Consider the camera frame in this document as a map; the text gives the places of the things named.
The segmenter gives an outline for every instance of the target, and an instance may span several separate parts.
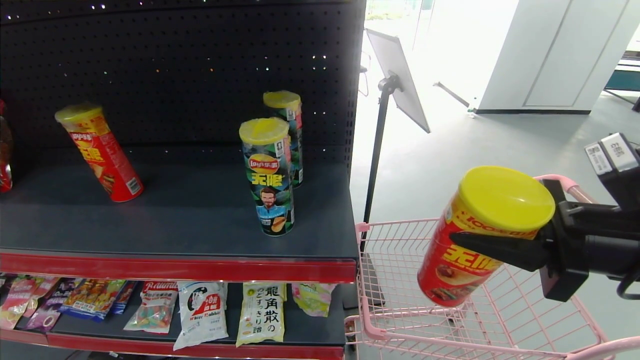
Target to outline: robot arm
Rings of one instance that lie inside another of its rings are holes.
[[[617,206],[567,201],[559,181],[542,180],[556,213],[536,239],[456,233],[451,240],[524,270],[539,269],[548,299],[567,301],[593,272],[619,281],[621,298],[640,300],[627,293],[640,281],[640,148],[616,133],[585,151]]]

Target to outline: cartoon man portrait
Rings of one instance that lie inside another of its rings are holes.
[[[260,190],[260,200],[263,205],[256,206],[255,209],[258,211],[262,225],[271,225],[272,218],[287,216],[287,208],[276,205],[276,191],[271,187]]]

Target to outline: yellow lid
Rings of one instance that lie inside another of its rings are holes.
[[[301,103],[300,95],[287,90],[266,92],[262,94],[262,102],[275,109],[298,108]]]
[[[240,139],[252,145],[269,145],[289,135],[289,125],[277,118],[261,118],[245,121],[240,125]]]
[[[507,231],[537,230],[556,211],[547,188],[510,168],[473,168],[460,181],[458,194],[480,221]]]
[[[69,105],[58,110],[55,117],[60,124],[69,124],[92,119],[101,114],[102,106],[85,101],[82,104]]]

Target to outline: cart handle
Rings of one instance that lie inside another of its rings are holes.
[[[631,338],[618,339],[595,345],[594,347],[580,351],[577,354],[567,354],[565,360],[599,360],[604,359],[605,356],[611,356],[619,354],[620,352],[636,350],[639,348],[640,336],[633,336]]]
[[[589,204],[597,204],[597,201],[594,200],[589,194],[584,192],[584,190],[576,183],[575,181],[569,179],[566,176],[557,175],[557,174],[547,174],[542,176],[534,177],[536,180],[548,179],[548,180],[558,180],[562,185],[562,189],[567,194],[573,196],[579,202],[588,202]]]

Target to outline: wire basket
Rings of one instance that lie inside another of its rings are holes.
[[[547,300],[538,272],[509,265],[464,304],[434,305],[416,275],[437,221],[358,225],[366,232],[358,276],[364,343],[417,359],[551,360],[607,341],[578,298]]]

